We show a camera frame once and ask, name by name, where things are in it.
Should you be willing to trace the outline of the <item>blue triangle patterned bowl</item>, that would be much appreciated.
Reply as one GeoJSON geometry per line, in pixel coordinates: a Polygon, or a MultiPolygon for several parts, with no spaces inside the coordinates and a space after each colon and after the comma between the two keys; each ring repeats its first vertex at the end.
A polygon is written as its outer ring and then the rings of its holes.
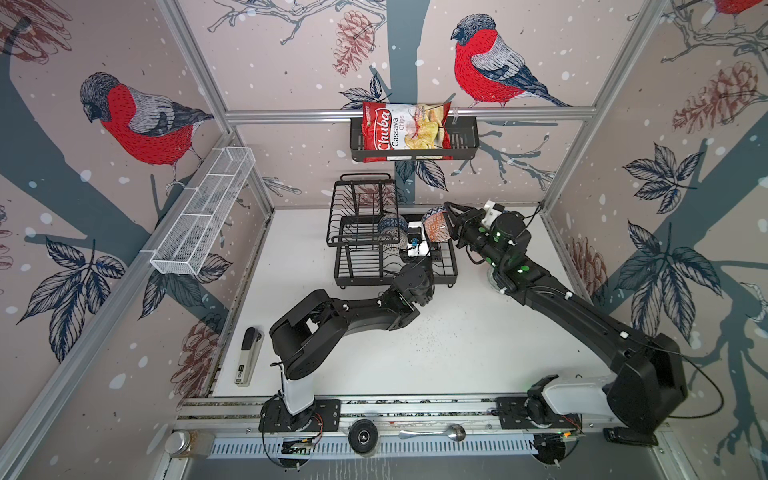
{"type": "Polygon", "coordinates": [[[396,231],[406,231],[408,221],[400,215],[385,215],[377,224],[377,231],[382,234],[385,231],[395,229],[396,231]]]}

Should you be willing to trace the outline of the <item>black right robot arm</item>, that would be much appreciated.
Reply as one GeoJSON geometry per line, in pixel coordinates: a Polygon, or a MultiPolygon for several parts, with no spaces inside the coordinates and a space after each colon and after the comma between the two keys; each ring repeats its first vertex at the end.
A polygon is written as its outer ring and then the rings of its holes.
{"type": "Polygon", "coordinates": [[[595,353],[607,377],[567,380],[549,375],[527,392],[529,419],[541,428],[567,415],[615,419],[650,435],[687,398],[679,346],[664,334],[651,337],[600,312],[531,260],[524,216],[488,202],[474,208],[447,202],[444,218],[457,247],[479,254],[495,285],[554,321],[595,353]]]}

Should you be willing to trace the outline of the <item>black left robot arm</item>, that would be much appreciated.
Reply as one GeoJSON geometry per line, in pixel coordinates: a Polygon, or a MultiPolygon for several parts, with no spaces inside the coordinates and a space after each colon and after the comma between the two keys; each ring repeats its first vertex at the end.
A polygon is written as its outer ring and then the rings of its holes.
{"type": "Polygon", "coordinates": [[[395,331],[416,319],[434,296],[430,253],[410,259],[390,286],[375,298],[344,300],[317,289],[277,320],[269,330],[281,387],[273,401],[302,424],[314,414],[312,374],[340,340],[372,330],[395,331]]]}

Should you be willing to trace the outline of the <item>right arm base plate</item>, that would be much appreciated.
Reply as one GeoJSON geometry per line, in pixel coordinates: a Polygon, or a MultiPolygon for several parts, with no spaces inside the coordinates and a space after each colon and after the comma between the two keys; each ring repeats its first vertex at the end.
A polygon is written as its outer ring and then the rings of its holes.
{"type": "Polygon", "coordinates": [[[493,414],[503,430],[580,429],[581,417],[557,414],[543,400],[527,396],[502,396],[495,399],[493,414]]]}

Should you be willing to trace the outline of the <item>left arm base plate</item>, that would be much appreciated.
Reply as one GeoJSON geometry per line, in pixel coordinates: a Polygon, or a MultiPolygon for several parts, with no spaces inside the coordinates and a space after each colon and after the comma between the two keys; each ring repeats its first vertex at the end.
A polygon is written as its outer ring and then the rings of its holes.
{"type": "Polygon", "coordinates": [[[260,433],[336,432],[339,428],[340,410],[339,399],[315,399],[307,409],[291,414],[283,399],[275,395],[261,407],[258,431],[260,433]]]}

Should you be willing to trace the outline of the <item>red orange patterned bowl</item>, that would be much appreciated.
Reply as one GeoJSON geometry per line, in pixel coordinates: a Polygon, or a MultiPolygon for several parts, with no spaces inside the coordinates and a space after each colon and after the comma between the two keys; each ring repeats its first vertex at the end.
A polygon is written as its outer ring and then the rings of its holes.
{"type": "Polygon", "coordinates": [[[421,218],[425,234],[430,242],[442,243],[452,239],[450,227],[445,218],[443,206],[433,207],[421,218]]]}

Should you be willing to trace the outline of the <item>black wire dish rack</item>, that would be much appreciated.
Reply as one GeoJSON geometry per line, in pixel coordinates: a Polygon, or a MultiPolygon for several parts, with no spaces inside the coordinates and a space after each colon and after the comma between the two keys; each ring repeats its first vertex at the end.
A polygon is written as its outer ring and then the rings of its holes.
{"type": "MultiPolygon", "coordinates": [[[[377,231],[378,222],[388,214],[400,215],[408,223],[422,218],[400,211],[396,183],[389,174],[347,173],[335,182],[326,243],[335,250],[337,286],[389,285],[406,265],[407,230],[377,231]]],[[[453,245],[429,243],[435,283],[453,287],[458,279],[453,245]]]]}

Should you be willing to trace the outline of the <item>green patterned bowl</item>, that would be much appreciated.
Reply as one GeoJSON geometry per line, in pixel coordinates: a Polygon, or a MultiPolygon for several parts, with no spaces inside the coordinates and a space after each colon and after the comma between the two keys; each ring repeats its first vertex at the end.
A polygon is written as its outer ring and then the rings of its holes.
{"type": "Polygon", "coordinates": [[[495,270],[489,270],[487,278],[489,285],[495,292],[501,295],[507,295],[509,293],[508,286],[498,272],[495,270]]]}

